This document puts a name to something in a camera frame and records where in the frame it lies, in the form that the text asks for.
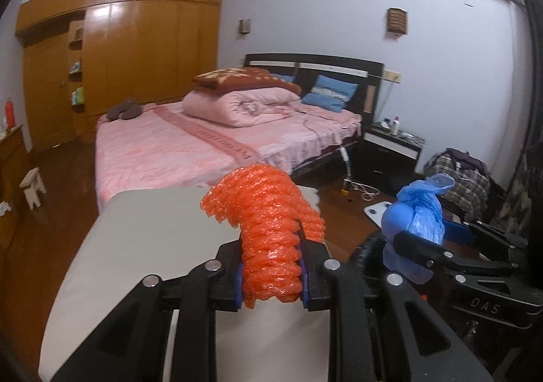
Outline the blue plastic bag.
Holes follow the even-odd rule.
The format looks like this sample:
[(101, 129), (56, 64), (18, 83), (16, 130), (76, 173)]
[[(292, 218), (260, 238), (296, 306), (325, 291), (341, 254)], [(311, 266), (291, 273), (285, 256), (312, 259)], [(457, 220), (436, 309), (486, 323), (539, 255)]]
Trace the blue plastic bag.
[(400, 189), (397, 201), (388, 207), (381, 219), (381, 231), (386, 239), (383, 264), (389, 271), (403, 274), (416, 285), (424, 285), (433, 277), (433, 271), (396, 253), (393, 242), (398, 233), (407, 231), (418, 238), (441, 245), (445, 226), (442, 206), (437, 196), (454, 186), (453, 177), (446, 173), (436, 173)]

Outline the orange bubble wrap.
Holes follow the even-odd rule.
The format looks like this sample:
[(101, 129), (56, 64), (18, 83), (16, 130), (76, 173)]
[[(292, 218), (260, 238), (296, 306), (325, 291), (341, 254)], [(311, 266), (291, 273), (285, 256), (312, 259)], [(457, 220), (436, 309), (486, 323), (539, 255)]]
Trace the orange bubble wrap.
[(242, 295), (247, 308), (259, 300), (294, 302), (303, 291), (299, 230), (324, 242), (326, 223), (290, 175), (256, 163), (229, 172), (201, 200), (218, 222), (240, 229)]

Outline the plaid cloth covered chair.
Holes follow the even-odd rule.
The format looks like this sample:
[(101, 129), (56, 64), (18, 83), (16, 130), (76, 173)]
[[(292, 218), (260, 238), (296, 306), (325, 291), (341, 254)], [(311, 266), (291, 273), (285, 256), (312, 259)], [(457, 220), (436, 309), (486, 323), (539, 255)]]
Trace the plaid cloth covered chair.
[(447, 148), (434, 154), (423, 166), (426, 177), (436, 173), (445, 173), (454, 179), (455, 186), (444, 193), (443, 198), (463, 212), (463, 219), (480, 219), (486, 210), (490, 194), (487, 165), (468, 152)]

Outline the white bathroom scale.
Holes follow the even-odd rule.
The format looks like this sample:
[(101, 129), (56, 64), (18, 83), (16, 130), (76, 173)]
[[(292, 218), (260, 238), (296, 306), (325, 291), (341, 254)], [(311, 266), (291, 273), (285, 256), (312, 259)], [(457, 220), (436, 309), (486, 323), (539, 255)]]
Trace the white bathroom scale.
[(388, 210), (388, 207), (391, 206), (391, 203), (388, 201), (381, 201), (370, 206), (366, 206), (363, 209), (363, 213), (371, 220), (375, 226), (379, 228), (382, 227), (382, 217), (384, 213)]

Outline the black nightstand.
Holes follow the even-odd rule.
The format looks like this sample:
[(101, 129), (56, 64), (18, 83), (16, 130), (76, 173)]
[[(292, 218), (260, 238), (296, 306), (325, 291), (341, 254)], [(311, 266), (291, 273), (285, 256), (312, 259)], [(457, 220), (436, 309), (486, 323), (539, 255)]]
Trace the black nightstand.
[(397, 194), (419, 178), (415, 170), (424, 146), (423, 138), (403, 130), (393, 135), (376, 124), (367, 127), (356, 148), (355, 176), (385, 194)]

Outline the white lotion bottle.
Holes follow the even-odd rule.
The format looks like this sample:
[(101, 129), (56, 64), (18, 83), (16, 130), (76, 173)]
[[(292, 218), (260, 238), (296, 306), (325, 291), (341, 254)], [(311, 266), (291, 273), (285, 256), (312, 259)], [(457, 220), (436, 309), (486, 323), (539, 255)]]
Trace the white lotion bottle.
[(396, 116), (393, 121), (391, 122), (391, 126), (390, 126), (390, 133), (393, 135), (393, 136), (398, 136), (398, 132), (399, 132), (399, 117)]

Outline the blue pillow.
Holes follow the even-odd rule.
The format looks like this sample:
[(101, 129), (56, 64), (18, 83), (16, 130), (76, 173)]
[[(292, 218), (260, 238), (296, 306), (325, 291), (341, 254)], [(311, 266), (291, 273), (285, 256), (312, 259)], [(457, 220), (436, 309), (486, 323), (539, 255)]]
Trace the blue pillow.
[(280, 81), (280, 82), (284, 82), (284, 83), (293, 83), (294, 82), (294, 77), (293, 76), (271, 73), (270, 77), (274, 81)]
[(301, 102), (309, 106), (318, 106), (325, 110), (339, 113), (352, 100), (357, 89), (357, 83), (318, 75), (314, 86), (301, 99)]

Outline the small white stool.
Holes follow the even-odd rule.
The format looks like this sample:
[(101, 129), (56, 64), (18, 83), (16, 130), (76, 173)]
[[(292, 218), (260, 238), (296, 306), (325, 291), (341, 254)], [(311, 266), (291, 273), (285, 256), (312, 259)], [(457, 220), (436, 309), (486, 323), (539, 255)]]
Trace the small white stool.
[(23, 191), (30, 210), (41, 206), (40, 194), (46, 194), (47, 189), (41, 178), (40, 169), (38, 167), (27, 172), (25, 177), (21, 180), (19, 187)]

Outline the bed with pink sheet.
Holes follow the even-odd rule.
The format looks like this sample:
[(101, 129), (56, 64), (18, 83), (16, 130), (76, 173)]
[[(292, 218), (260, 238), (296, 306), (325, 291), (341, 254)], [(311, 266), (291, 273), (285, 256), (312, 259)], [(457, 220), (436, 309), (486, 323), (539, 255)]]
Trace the bed with pink sheet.
[(102, 121), (96, 139), (97, 206), (125, 191), (211, 186), (240, 166), (287, 173), (360, 136), (362, 119), (294, 102), (289, 116), (230, 128), (185, 115), (182, 103), (146, 106), (131, 120)]

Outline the black headboard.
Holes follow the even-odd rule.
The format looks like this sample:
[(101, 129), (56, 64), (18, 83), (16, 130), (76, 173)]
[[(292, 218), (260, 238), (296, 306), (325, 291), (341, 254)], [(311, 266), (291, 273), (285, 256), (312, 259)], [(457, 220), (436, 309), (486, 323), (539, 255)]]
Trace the black headboard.
[(292, 76), (294, 83), (302, 88), (303, 95), (310, 92), (318, 76), (355, 83), (356, 92), (346, 109), (362, 117), (364, 128), (374, 123), (385, 69), (381, 62), (305, 53), (252, 53), (245, 56), (244, 67)]

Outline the wooden side cabinet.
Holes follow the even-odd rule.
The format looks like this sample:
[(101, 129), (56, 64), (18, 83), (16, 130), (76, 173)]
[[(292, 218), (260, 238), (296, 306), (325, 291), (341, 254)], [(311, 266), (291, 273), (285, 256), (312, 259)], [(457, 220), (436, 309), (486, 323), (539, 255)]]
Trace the wooden side cabinet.
[(24, 201), (19, 184), (29, 170), (30, 158), (22, 128), (13, 128), (1, 139), (1, 202), (6, 202), (11, 207), (1, 217), (2, 253), (8, 250), (18, 226), (19, 211)]

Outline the dark neck pillow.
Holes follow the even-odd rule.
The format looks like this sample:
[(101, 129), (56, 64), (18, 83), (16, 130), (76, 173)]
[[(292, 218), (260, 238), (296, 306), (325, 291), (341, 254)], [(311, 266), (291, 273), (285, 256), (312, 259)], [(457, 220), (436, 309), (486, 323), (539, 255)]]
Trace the dark neck pillow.
[(136, 101), (128, 100), (123, 103), (112, 106), (107, 112), (106, 117), (108, 121), (115, 120), (131, 120), (143, 113), (143, 108)]

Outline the folded pink quilt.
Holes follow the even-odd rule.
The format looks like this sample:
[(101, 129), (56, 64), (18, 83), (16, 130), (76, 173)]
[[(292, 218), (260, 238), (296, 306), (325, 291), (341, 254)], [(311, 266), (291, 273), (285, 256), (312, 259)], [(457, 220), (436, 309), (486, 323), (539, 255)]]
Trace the folded pink quilt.
[(192, 91), (182, 100), (185, 115), (232, 128), (248, 128), (293, 114), (297, 94), (279, 87), (214, 95)]

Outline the red thermos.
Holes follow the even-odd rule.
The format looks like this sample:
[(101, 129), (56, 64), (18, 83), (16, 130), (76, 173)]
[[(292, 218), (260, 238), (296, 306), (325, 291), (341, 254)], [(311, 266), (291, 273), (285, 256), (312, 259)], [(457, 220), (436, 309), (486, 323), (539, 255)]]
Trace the red thermos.
[(10, 99), (7, 99), (5, 102), (5, 122), (7, 129), (12, 129), (16, 126), (15, 110)]

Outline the brown folded blanket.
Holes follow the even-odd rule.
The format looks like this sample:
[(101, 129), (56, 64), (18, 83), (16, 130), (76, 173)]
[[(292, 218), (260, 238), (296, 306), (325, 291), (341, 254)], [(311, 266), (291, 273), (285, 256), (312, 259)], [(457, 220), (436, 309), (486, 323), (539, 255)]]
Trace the brown folded blanket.
[(296, 95), (302, 94), (302, 88), (292, 81), (275, 76), (268, 70), (253, 67), (226, 68), (206, 72), (195, 76), (192, 81), (195, 84), (195, 90), (212, 95), (264, 88), (282, 88)]

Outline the wooden wardrobe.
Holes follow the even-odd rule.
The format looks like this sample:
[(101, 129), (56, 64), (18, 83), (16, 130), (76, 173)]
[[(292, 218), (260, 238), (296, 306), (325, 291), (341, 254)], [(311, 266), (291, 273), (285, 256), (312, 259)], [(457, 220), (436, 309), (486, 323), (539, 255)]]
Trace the wooden wardrobe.
[(18, 9), (36, 153), (94, 138), (112, 106), (180, 100), (216, 68), (222, 0), (29, 0)]

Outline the wall lamp right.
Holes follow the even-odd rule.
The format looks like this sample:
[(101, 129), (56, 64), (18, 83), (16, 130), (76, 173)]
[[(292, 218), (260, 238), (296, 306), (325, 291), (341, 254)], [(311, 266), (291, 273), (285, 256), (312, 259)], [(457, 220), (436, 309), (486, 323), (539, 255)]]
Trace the wall lamp right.
[(395, 35), (408, 34), (408, 13), (399, 8), (388, 8), (387, 32)]

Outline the wall lamp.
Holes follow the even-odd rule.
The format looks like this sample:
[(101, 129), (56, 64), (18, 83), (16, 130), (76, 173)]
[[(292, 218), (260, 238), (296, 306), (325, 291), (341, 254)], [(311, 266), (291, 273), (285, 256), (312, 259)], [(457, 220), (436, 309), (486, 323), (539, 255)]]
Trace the wall lamp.
[(238, 22), (238, 34), (245, 36), (251, 32), (251, 20), (240, 19)]
[(399, 8), (388, 8), (387, 32), (395, 35), (408, 34), (408, 13)]

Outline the wall lamp left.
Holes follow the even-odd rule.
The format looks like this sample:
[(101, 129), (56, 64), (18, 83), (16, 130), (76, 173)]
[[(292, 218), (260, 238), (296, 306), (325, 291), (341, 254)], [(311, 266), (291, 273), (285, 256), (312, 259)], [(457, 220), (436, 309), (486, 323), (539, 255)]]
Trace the wall lamp left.
[(238, 22), (238, 34), (245, 36), (251, 32), (251, 20), (240, 19)]

